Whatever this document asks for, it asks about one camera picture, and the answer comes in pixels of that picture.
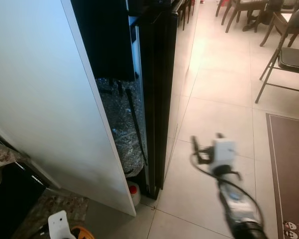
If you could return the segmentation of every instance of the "white refrigerator side panel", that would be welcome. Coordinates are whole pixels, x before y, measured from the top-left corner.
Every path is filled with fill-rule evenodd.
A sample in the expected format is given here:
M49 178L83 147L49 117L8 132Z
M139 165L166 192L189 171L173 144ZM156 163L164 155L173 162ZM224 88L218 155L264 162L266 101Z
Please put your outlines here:
M0 0L0 132L61 187L135 216L71 30L60 0Z

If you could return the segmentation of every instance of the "orange object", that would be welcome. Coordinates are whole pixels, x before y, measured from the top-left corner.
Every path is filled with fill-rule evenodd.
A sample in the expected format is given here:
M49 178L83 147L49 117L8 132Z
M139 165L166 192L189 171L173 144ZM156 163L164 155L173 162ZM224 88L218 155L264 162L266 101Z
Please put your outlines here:
M75 236L76 239L95 239L92 233L81 226L73 227L71 233Z
M227 5L226 2L228 2L229 0L224 0L223 3L221 4L221 6L225 6Z

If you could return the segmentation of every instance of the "red object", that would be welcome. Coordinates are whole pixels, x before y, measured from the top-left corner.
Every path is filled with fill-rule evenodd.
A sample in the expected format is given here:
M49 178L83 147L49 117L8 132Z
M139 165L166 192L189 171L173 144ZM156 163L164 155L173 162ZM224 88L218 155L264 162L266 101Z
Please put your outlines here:
M131 194L135 194L135 193L137 193L137 191L138 191L137 187L135 187L135 186L131 186L131 187L129 187L129 190L130 190L130 193L131 193Z
M225 2L228 2L229 0L224 0L223 3L221 4L221 6L225 5Z

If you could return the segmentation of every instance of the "red cap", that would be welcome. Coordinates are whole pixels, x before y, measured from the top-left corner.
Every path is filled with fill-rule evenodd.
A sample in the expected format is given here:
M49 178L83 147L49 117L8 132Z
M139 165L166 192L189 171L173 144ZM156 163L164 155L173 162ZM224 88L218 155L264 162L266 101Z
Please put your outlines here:
M138 191L137 187L135 187L135 186L129 187L129 190L130 190L131 194L135 194Z

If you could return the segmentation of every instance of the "black strap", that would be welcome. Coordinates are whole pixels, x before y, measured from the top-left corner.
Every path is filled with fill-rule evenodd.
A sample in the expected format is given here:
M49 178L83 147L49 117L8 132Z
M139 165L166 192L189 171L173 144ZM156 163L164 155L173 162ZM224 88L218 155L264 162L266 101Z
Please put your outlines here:
M126 88L125 92L126 92L126 95L128 96L128 100L129 100L129 103L130 103L130 108L131 108L132 118L133 118L133 122L134 122L134 127L135 127L135 130L136 130L136 135L138 136L138 140L139 140L140 148L141 148L141 151L142 151L142 155L144 157L145 164L147 165L148 161L147 161L147 158L146 158L144 150L143 150L140 128L139 128L138 121L136 119L135 109L134 109L134 105L133 105L132 92L129 88Z

